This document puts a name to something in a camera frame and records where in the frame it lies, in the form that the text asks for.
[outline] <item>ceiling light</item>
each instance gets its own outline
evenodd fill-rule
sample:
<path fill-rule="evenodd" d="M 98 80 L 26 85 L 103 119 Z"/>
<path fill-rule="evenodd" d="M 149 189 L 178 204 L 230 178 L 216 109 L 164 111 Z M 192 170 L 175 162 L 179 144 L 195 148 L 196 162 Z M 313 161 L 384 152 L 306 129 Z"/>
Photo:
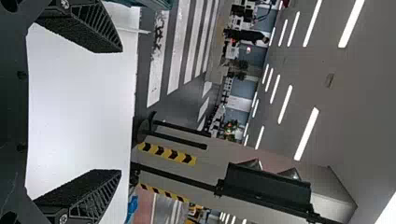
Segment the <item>ceiling light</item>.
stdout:
<path fill-rule="evenodd" d="M 277 118 L 277 123 L 280 124 L 282 122 L 283 116 L 285 116 L 286 108 L 289 104 L 289 99 L 291 96 L 291 92 L 293 91 L 293 86 L 289 85 L 288 92 L 286 92 L 285 101 L 283 102 L 282 109 L 280 109 L 279 118 Z"/>
<path fill-rule="evenodd" d="M 280 34 L 279 44 L 277 44 L 279 47 L 282 46 L 283 36 L 285 35 L 287 27 L 288 27 L 288 20 L 285 20 L 285 23 L 283 23 L 282 33 Z"/>
<path fill-rule="evenodd" d="M 274 102 L 277 86 L 279 85 L 279 80 L 280 80 L 280 75 L 277 75 L 276 81 L 275 81 L 275 86 L 273 89 L 273 94 L 271 95 L 270 105 Z"/>
<path fill-rule="evenodd" d="M 276 28 L 274 27 L 273 32 L 271 33 L 271 38 L 270 38 L 270 44 L 269 44 L 269 46 L 272 45 L 272 41 L 273 41 L 273 39 L 274 39 L 275 31 L 276 31 Z"/>
<path fill-rule="evenodd" d="M 390 224 L 394 223 L 396 218 L 396 193 L 393 194 L 392 198 L 388 202 L 388 205 L 382 211 L 379 218 L 376 220 L 375 224 Z"/>
<path fill-rule="evenodd" d="M 267 77 L 267 72 L 268 72 L 269 66 L 270 66 L 270 64 L 268 63 L 267 66 L 265 67 L 264 76 L 262 77 L 262 85 L 264 85 L 265 78 Z"/>
<path fill-rule="evenodd" d="M 254 107 L 254 110 L 253 110 L 253 118 L 256 116 L 256 112 L 257 112 L 257 107 L 259 107 L 259 99 L 257 99 L 257 102 L 256 102 L 256 106 Z"/>
<path fill-rule="evenodd" d="M 305 40 L 303 43 L 304 48 L 308 45 L 309 38 L 311 38 L 312 31 L 314 30 L 315 22 L 317 21 L 321 3 L 322 3 L 322 0 L 318 0 L 317 5 L 315 6 L 314 14 L 312 14 L 311 22 L 309 23 L 308 30 L 306 31 L 306 36 L 305 36 Z"/>
<path fill-rule="evenodd" d="M 253 103 L 251 104 L 251 107 L 253 108 L 254 103 L 256 102 L 256 98 L 257 98 L 257 92 L 254 93 L 254 97 L 253 97 Z"/>
<path fill-rule="evenodd" d="M 248 135 L 247 135 L 247 137 L 245 138 L 244 147 L 247 145 L 247 143 L 248 143 Z"/>
<path fill-rule="evenodd" d="M 274 68 L 271 68 L 270 76 L 268 77 L 267 85 L 265 86 L 265 92 L 268 92 L 268 88 L 270 88 L 273 73 L 274 73 Z"/>
<path fill-rule="evenodd" d="M 294 19 L 293 27 L 291 27 L 291 32 L 290 32 L 289 41 L 288 41 L 288 47 L 290 47 L 291 41 L 292 41 L 293 38 L 294 38 L 294 33 L 296 32 L 297 23 L 298 23 L 298 20 L 299 20 L 299 19 L 300 19 L 300 12 L 298 11 L 298 12 L 296 13 L 296 18 Z"/>
<path fill-rule="evenodd" d="M 248 132 L 248 123 L 247 123 L 247 126 L 245 127 L 244 137 L 247 135 L 247 132 Z"/>
<path fill-rule="evenodd" d="M 347 42 L 349 41 L 350 36 L 352 35 L 353 29 L 355 28 L 356 21 L 361 14 L 361 9 L 363 8 L 364 0 L 356 0 L 355 5 L 352 8 L 352 12 L 350 13 L 349 19 L 346 23 L 346 28 L 341 36 L 340 43 L 338 44 L 338 48 L 345 48 L 347 46 Z"/>
<path fill-rule="evenodd" d="M 294 155 L 294 159 L 296 161 L 299 161 L 303 156 L 306 144 L 308 143 L 309 136 L 311 135 L 312 130 L 314 129 L 315 126 L 315 122 L 317 121 L 318 114 L 319 114 L 319 110 L 316 107 L 314 107 L 314 109 L 312 109 L 311 117 L 309 117 L 309 121 L 306 124 L 303 137 L 301 138 L 300 141 L 300 145 L 298 146 L 296 154 Z"/>
<path fill-rule="evenodd" d="M 228 223 L 228 219 L 230 218 L 230 214 L 227 215 L 227 218 L 225 219 L 225 224 Z"/>
<path fill-rule="evenodd" d="M 259 149 L 260 142 L 262 141 L 262 134 L 264 133 L 264 126 L 262 126 L 262 129 L 260 130 L 259 133 L 259 138 L 257 139 L 256 147 L 254 149 Z"/>

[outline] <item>yellow and black warning stripe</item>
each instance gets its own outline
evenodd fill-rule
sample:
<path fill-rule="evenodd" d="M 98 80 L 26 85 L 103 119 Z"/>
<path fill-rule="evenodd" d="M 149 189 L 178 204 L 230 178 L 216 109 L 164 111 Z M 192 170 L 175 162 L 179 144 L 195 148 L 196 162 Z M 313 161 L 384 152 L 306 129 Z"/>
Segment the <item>yellow and black warning stripe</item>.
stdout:
<path fill-rule="evenodd" d="M 197 161 L 197 158 L 192 155 L 178 152 L 169 148 L 152 145 L 146 142 L 139 144 L 137 148 L 149 154 L 159 156 L 170 161 L 183 163 L 189 166 L 194 166 Z"/>
<path fill-rule="evenodd" d="M 174 199 L 174 200 L 178 200 L 178 201 L 181 201 L 183 203 L 189 203 L 190 202 L 190 200 L 188 200 L 187 198 L 185 198 L 183 196 L 180 196 L 180 195 L 177 195 L 175 193 L 172 193 L 172 192 L 169 192 L 169 191 L 166 191 L 166 190 L 163 190 L 163 189 L 157 189 L 157 188 L 151 187 L 151 186 L 146 185 L 146 184 L 139 184 L 139 185 L 140 185 L 140 187 L 142 189 L 149 190 L 149 191 L 152 191 L 154 193 L 164 195 L 164 196 L 166 196 L 168 198 L 171 198 L 171 199 Z"/>

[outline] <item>person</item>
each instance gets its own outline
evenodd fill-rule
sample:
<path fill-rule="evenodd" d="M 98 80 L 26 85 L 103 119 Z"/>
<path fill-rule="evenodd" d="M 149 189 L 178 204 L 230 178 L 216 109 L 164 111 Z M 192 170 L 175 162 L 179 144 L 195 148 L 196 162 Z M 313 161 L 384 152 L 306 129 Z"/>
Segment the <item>person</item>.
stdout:
<path fill-rule="evenodd" d="M 224 29 L 224 34 L 227 38 L 234 39 L 235 43 L 238 43 L 241 40 L 246 40 L 252 42 L 253 45 L 256 45 L 259 40 L 262 40 L 264 44 L 267 44 L 270 41 L 269 37 L 257 31 Z"/>

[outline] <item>gray floor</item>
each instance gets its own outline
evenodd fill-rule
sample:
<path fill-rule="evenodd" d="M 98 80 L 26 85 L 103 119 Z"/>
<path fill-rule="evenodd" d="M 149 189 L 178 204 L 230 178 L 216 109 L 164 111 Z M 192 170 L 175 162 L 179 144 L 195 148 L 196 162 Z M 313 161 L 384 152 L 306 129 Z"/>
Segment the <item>gray floor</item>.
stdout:
<path fill-rule="evenodd" d="M 188 17 L 188 25 L 187 25 L 187 35 L 186 42 L 183 52 L 183 60 L 181 64 L 180 78 L 179 78 L 179 88 L 167 95 L 168 90 L 168 81 L 170 76 L 170 66 L 172 62 L 172 53 L 173 53 L 173 45 L 175 32 L 173 32 L 176 28 L 177 21 L 177 6 L 178 0 L 176 0 L 174 7 L 170 12 L 169 25 L 168 25 L 168 34 L 167 34 L 167 42 L 165 48 L 165 61 L 163 67 L 163 79 L 161 85 L 161 98 L 158 103 L 147 108 L 147 98 L 148 98 L 148 89 L 149 89 L 149 70 L 150 70 L 150 62 L 151 62 L 151 52 L 154 42 L 154 34 L 151 33 L 149 35 L 139 35 L 139 50 L 138 50 L 138 68 L 137 68 L 137 87 L 136 87 L 136 100 L 135 100 L 135 117 L 134 117 L 134 134 L 137 133 L 137 127 L 140 122 L 145 119 L 152 111 L 157 111 L 157 119 L 166 119 L 167 122 L 175 123 L 177 125 L 189 127 L 192 129 L 196 129 L 199 126 L 200 122 L 197 122 L 197 117 L 199 114 L 199 109 L 201 105 L 204 103 L 207 97 L 210 97 L 209 107 L 206 110 L 206 116 L 212 113 L 212 110 L 215 106 L 215 103 L 218 99 L 219 86 L 213 85 L 209 94 L 206 97 L 202 97 L 203 88 L 205 84 L 205 74 L 202 74 L 196 78 L 193 78 L 191 82 L 184 85 L 184 75 L 187 64 L 187 55 L 189 51 L 189 44 L 192 35 L 198 35 L 198 39 L 202 38 L 203 31 L 203 20 L 202 17 L 201 27 L 198 34 L 192 34 L 192 22 L 195 10 L 195 3 L 197 0 L 191 0 L 191 8 L 190 8 L 190 16 Z M 212 18 L 210 20 L 214 20 L 214 16 L 216 13 L 212 13 Z M 141 22 L 140 29 L 153 31 L 154 30 L 154 22 L 155 22 L 155 12 L 149 8 L 142 8 L 141 13 Z M 198 51 L 196 50 L 196 57 L 194 62 L 193 71 L 196 69 L 196 61 Z"/>

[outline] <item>blue object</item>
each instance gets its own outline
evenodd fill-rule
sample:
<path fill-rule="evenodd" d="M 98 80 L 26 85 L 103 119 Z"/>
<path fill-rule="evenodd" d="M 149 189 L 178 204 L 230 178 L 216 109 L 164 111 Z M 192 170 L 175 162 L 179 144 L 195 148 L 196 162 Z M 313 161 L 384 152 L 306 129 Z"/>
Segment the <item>blue object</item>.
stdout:
<path fill-rule="evenodd" d="M 133 196 L 132 200 L 128 203 L 128 215 L 126 217 L 125 224 L 132 223 L 132 217 L 134 216 L 134 212 L 137 210 L 139 200 L 137 196 Z"/>

